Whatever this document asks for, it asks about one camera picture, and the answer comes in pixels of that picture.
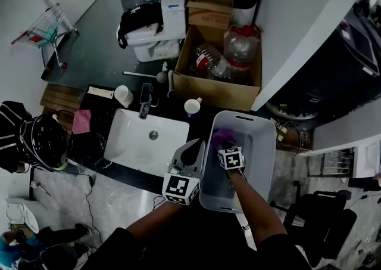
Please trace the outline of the grey ball plunger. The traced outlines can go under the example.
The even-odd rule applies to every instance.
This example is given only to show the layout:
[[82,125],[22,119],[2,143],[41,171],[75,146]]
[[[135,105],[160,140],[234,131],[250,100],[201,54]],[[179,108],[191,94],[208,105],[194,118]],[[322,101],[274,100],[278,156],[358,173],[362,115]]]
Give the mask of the grey ball plunger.
[[123,75],[153,78],[158,83],[166,83],[168,79],[168,75],[166,72],[159,72],[156,75],[148,75],[148,74],[136,73],[136,72],[123,72]]

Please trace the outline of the white mug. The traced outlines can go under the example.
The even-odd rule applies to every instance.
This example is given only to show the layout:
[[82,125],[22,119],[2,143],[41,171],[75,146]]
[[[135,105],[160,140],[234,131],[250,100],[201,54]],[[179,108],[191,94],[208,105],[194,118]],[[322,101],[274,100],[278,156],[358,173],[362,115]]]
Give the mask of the white mug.
[[128,108],[133,102],[133,93],[125,85],[118,86],[114,91],[114,96],[116,100],[125,108]]

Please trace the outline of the pink cloth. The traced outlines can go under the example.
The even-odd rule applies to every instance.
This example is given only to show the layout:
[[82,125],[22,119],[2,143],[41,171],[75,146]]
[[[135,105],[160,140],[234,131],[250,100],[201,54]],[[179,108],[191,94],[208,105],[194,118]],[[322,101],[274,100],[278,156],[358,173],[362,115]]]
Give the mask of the pink cloth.
[[75,135],[90,132],[90,110],[77,110],[74,114],[72,131]]

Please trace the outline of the red-handled shopping cart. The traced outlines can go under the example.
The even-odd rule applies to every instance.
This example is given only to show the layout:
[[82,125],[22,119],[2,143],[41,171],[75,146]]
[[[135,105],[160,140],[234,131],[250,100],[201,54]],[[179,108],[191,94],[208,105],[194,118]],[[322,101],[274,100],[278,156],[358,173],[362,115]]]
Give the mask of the red-handled shopping cart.
[[14,45],[18,42],[39,48],[41,50],[45,70],[49,70],[49,67],[45,62],[43,49],[46,46],[51,45],[54,48],[58,65],[65,70],[67,68],[67,63],[60,61],[58,53],[58,40],[59,38],[63,38],[72,32],[74,32],[77,36],[79,36],[80,33],[75,27],[59,33],[59,27],[61,26],[64,18],[65,12],[60,7],[60,4],[56,3],[55,5],[47,8],[44,13],[42,13],[26,31],[15,38],[11,44]]

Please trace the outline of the white plastic bin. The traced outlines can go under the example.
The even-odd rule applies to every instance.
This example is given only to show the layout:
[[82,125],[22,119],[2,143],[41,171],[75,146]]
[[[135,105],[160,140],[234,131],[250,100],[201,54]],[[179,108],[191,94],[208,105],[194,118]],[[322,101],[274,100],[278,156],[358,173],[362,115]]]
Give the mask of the white plastic bin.
[[205,151],[202,173],[204,178],[199,192],[200,204],[219,212],[242,213],[239,199],[227,172],[220,166],[218,151],[211,137],[217,129],[229,129],[236,134],[236,146],[242,147],[245,167],[241,172],[248,183],[268,199],[276,151],[276,128],[268,119],[236,111],[221,111],[214,120]]

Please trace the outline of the red-cap plastic bottle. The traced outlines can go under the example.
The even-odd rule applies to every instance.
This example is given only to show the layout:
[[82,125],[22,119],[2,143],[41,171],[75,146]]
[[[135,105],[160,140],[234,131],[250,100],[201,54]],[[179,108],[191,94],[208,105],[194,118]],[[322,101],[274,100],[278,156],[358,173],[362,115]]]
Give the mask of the red-cap plastic bottle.
[[223,55],[230,64],[232,82],[240,82],[249,72],[261,44],[261,30],[252,26],[231,25],[224,33]]

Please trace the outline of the white sink basin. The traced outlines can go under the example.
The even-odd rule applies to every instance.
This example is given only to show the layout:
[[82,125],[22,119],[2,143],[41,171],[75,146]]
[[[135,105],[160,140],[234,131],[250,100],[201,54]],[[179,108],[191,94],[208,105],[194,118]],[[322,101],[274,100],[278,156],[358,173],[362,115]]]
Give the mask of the white sink basin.
[[117,109],[104,158],[111,162],[163,177],[175,151],[187,141],[189,124],[177,120]]

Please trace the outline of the red-label plastic bottle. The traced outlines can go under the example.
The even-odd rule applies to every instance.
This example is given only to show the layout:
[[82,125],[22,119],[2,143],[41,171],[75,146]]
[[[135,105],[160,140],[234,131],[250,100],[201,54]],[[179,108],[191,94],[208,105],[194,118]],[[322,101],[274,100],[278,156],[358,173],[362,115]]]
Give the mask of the red-label plastic bottle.
[[198,45],[194,52],[194,69],[200,77],[229,82],[232,73],[229,62],[211,43]]

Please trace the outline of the person's black clothing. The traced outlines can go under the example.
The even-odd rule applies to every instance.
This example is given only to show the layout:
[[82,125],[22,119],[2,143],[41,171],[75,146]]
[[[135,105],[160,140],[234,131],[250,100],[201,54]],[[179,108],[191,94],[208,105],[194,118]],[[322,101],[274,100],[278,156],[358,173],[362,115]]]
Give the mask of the person's black clothing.
[[81,270],[312,270],[285,234],[250,248],[235,215],[163,203],[145,240],[116,228]]

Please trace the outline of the white toilet with open lid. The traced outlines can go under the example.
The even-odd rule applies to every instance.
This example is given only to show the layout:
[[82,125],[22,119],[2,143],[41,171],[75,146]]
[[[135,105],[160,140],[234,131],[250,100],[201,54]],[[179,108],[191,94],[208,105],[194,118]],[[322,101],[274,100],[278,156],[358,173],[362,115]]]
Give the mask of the white toilet with open lid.
[[33,212],[27,207],[27,201],[25,199],[7,198],[5,203],[5,216],[9,224],[26,225],[34,233],[39,232],[38,222]]

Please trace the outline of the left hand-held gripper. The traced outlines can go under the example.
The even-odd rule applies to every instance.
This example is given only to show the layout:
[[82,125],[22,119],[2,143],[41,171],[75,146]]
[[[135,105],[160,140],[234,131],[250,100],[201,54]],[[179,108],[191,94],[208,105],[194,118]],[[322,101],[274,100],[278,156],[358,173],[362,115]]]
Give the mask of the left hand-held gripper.
[[170,202],[190,205],[200,191],[203,179],[205,141],[194,139],[179,147],[164,175],[163,197]]

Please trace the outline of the purple cloth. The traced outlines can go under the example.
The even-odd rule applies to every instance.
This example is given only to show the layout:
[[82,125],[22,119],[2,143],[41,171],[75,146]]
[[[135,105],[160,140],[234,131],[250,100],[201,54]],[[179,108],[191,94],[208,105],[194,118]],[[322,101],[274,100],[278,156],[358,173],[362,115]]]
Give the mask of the purple cloth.
[[213,147],[216,149],[216,145],[219,142],[225,143],[225,149],[230,149],[227,147],[228,142],[235,142],[236,143],[236,134],[234,131],[229,129],[217,129],[213,132],[211,137],[211,142],[213,144]]

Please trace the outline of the black marble vanity table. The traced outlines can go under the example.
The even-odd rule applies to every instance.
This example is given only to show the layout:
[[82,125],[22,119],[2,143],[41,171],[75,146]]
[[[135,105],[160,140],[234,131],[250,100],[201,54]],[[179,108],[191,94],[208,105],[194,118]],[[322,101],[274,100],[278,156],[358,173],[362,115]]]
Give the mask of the black marble vanity table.
[[[183,100],[160,96],[158,106],[150,108],[148,117],[163,117],[186,122],[189,124],[187,141],[197,138],[207,140],[218,109],[210,105],[202,105],[199,115],[195,119],[190,119],[186,117],[184,103]],[[138,172],[131,166],[116,164],[104,157],[111,124],[118,108],[122,108],[122,106],[116,99],[108,99],[86,92],[80,109],[91,112],[90,132],[71,137],[68,158],[76,166],[83,166],[113,180],[160,194],[164,181],[162,176]]]

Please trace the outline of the wooden slatted step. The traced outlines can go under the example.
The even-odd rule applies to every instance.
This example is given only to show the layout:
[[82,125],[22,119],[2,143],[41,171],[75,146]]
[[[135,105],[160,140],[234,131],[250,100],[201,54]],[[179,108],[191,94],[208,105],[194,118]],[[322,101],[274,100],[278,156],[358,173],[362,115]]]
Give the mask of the wooden slatted step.
[[42,113],[56,114],[60,125],[70,133],[74,114],[80,108],[84,94],[81,89],[49,83],[40,101]]

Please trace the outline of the black machine cabinet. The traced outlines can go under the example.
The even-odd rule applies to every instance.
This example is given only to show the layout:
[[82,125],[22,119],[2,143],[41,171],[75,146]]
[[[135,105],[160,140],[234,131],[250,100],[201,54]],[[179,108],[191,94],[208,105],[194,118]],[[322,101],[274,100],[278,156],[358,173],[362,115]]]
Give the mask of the black machine cabinet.
[[356,0],[266,109],[289,120],[336,119],[380,97],[381,0]]

